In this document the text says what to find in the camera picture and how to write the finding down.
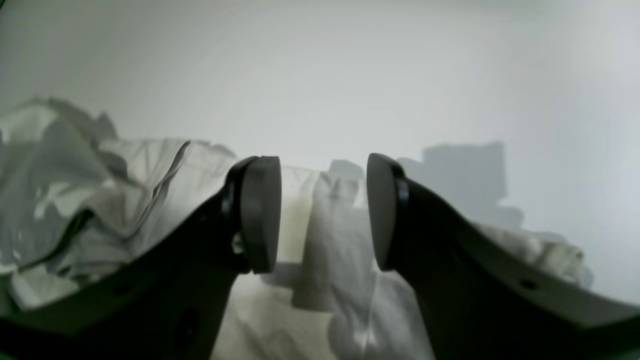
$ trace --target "white wall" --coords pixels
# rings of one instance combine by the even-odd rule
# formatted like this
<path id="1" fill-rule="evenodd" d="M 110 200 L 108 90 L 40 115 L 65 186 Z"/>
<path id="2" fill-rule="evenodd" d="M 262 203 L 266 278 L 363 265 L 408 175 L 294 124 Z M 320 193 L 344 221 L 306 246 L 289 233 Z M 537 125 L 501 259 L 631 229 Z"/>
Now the white wall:
<path id="1" fill-rule="evenodd" d="M 500 205 L 640 302 L 638 19 L 633 0 L 7 0 L 0 110 L 52 95 L 126 138 L 317 169 L 500 142 Z"/>

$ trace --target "gray background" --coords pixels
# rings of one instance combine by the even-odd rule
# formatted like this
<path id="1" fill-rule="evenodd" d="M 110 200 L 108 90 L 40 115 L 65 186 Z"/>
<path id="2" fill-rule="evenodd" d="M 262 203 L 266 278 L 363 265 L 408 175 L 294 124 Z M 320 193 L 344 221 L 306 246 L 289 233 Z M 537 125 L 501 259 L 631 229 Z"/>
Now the gray background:
<path id="1" fill-rule="evenodd" d="M 631 0 L 8 0 L 0 111 L 53 95 L 125 138 L 318 170 L 404 158 L 469 217 L 580 245 L 595 291 L 640 302 L 638 19 Z"/>

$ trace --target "black plastic part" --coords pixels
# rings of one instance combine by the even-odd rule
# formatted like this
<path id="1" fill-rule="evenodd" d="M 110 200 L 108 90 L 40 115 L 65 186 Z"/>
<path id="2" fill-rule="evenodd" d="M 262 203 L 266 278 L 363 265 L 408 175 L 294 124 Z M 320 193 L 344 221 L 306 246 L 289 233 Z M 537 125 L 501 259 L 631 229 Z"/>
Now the black plastic part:
<path id="1" fill-rule="evenodd" d="M 438 360 L 640 357 L 640 307 L 514 258 L 386 156 L 367 191 L 376 260 L 415 290 Z"/>
<path id="2" fill-rule="evenodd" d="M 238 273 L 273 267 L 280 187 L 277 158 L 241 161 L 218 194 L 144 256 L 79 293 L 1 319 L 0 353 L 208 359 Z M 234 252 L 234 237 L 247 229 L 248 252 Z"/>

